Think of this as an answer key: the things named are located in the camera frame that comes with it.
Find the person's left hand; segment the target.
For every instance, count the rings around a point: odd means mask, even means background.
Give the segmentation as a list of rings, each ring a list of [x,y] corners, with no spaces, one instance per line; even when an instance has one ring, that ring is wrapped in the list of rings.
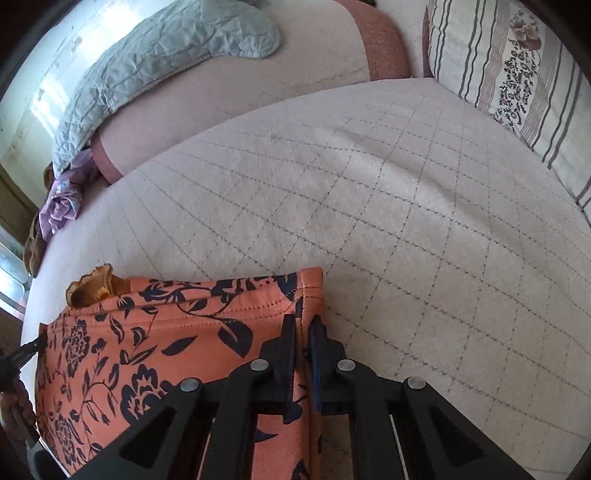
[[[36,416],[28,392],[23,382],[16,378],[12,382],[12,387],[1,391],[1,424],[2,427],[13,436],[18,433],[17,420],[13,415],[13,410],[19,408],[23,420],[34,426]]]

